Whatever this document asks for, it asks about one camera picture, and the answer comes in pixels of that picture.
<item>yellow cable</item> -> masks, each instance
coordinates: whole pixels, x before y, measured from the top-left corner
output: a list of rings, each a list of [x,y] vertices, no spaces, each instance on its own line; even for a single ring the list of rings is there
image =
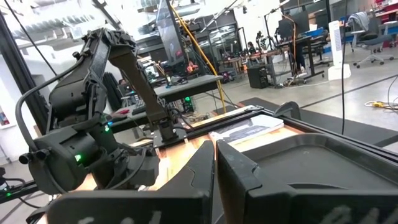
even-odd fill
[[[206,57],[205,53],[203,53],[203,51],[201,50],[198,42],[195,40],[195,38],[193,37],[193,35],[191,34],[191,32],[189,31],[188,27],[183,23],[181,17],[179,16],[179,14],[175,11],[174,7],[172,6],[172,10],[175,14],[175,16],[177,16],[177,19],[180,21],[180,24],[182,25],[182,27],[184,28],[184,30],[187,32],[187,34],[191,37],[191,39],[193,40],[193,43],[195,44],[195,46],[197,47],[197,49],[199,50],[201,56],[205,59],[206,63],[210,66],[211,71],[213,72],[213,74],[215,76],[218,76],[216,70],[214,69],[213,65],[210,63],[210,61],[208,60],[208,58]],[[225,108],[225,102],[224,102],[224,95],[223,95],[223,91],[222,91],[222,87],[221,87],[221,82],[218,80],[217,81],[217,89],[220,93],[220,98],[221,98],[221,102],[223,104],[223,109],[224,109],[224,113],[226,113],[226,108]]]

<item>office chair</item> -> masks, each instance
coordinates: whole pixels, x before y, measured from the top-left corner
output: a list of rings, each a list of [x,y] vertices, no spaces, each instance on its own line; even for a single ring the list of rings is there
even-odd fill
[[[384,65],[384,59],[393,60],[393,55],[376,55],[376,53],[382,51],[382,46],[385,41],[392,41],[392,36],[387,35],[387,29],[384,34],[381,34],[381,19],[377,18],[374,13],[372,13],[372,18],[369,20],[369,31],[365,30],[354,31],[354,41],[353,47],[370,50],[371,54],[367,56],[364,60],[354,63],[354,66],[361,68],[361,65],[365,62],[370,61],[371,63],[379,61],[380,65]]]

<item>black frame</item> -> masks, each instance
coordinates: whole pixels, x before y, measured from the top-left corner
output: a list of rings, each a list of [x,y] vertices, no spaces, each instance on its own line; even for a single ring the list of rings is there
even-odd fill
[[[195,138],[198,138],[200,136],[206,135],[212,131],[215,131],[217,129],[229,126],[231,124],[238,123],[240,121],[259,116],[259,115],[267,115],[267,116],[273,116],[274,112],[264,109],[264,108],[259,108],[259,107],[253,107],[253,108],[248,108],[240,113],[233,114],[231,116],[227,116],[224,118],[217,119],[215,121],[211,121],[209,123],[203,124],[201,126],[195,127],[193,130],[189,131],[187,133],[187,139],[192,140]],[[340,134],[334,133],[332,131],[326,130],[319,128],[317,126],[314,126],[312,124],[308,124],[306,122],[303,122],[301,120],[297,120],[294,118],[289,118],[284,115],[278,116],[279,119],[283,119],[284,123],[292,128],[298,129],[300,131],[303,131],[304,133],[319,133],[319,134],[326,134],[329,135],[339,141],[345,141],[349,144],[352,144],[356,147],[359,147],[361,149],[364,149],[366,151],[369,151],[371,153],[374,153],[378,156],[381,156],[385,159],[388,159],[392,162],[398,163],[398,154],[395,154],[393,152],[387,151],[385,149],[382,149],[380,147],[355,140],[353,138],[349,138],[347,136],[342,136]],[[176,144],[179,144],[180,141],[175,141],[175,142],[170,142],[166,144],[163,148],[160,150],[167,150],[168,147],[174,146]],[[151,142],[148,142],[147,144],[144,144],[143,146],[149,146],[152,144]],[[15,189],[19,189],[22,187],[21,185],[15,186]],[[28,182],[26,187],[23,189],[20,189],[17,191],[17,193],[11,195],[10,197],[2,196],[0,197],[0,203],[5,203],[10,200],[13,200],[18,197],[23,197],[25,195],[31,194],[35,191],[37,191],[38,188],[34,181]]]

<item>wooden table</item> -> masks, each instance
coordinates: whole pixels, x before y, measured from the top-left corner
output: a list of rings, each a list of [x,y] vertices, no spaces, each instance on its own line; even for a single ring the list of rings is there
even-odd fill
[[[228,116],[232,116],[234,114],[243,112],[248,108],[252,108],[253,106],[245,106],[244,108],[239,108],[234,111],[231,111],[226,114],[222,114],[216,116],[214,118],[207,119],[205,121],[201,121],[192,126],[197,127],[203,124],[215,121],[217,119],[225,118]],[[254,149],[259,146],[264,146],[266,144],[270,144],[275,141],[279,141],[281,139],[285,139],[291,136],[295,136],[297,134],[303,134],[302,131],[298,129],[291,128],[289,126],[280,128],[273,132],[263,134],[260,136],[256,136],[254,138],[249,138],[245,141],[239,142],[237,144],[233,144],[232,146],[238,150],[239,152],[244,152],[250,149]],[[171,178],[173,178],[181,168],[189,161],[189,159],[194,155],[194,153],[198,150],[198,148],[203,144],[203,142],[210,140],[215,144],[214,139],[210,137],[209,134],[201,136],[196,139],[192,139],[190,141],[178,144],[176,146],[170,147],[167,150],[159,152],[159,175],[157,176],[156,182],[153,186],[149,187],[149,190],[158,190],[163,185],[165,185]],[[136,142],[131,146],[138,146],[143,144],[144,142],[149,142],[148,140],[142,142]],[[93,190],[96,187],[95,181],[91,175],[87,175],[84,183],[79,186],[76,190]],[[43,217],[39,222],[39,224],[47,223],[45,217]]]

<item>white cable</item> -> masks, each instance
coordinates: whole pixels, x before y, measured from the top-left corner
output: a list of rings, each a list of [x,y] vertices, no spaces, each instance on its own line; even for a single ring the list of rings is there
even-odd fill
[[[312,85],[304,84],[304,85],[301,85],[301,86],[287,87],[287,89],[303,88],[303,87],[308,87],[308,86],[316,86],[316,85],[321,85],[321,84],[325,84],[325,83],[328,83],[328,82],[330,82],[330,80],[325,81],[325,82],[321,82],[321,83],[312,84]]]

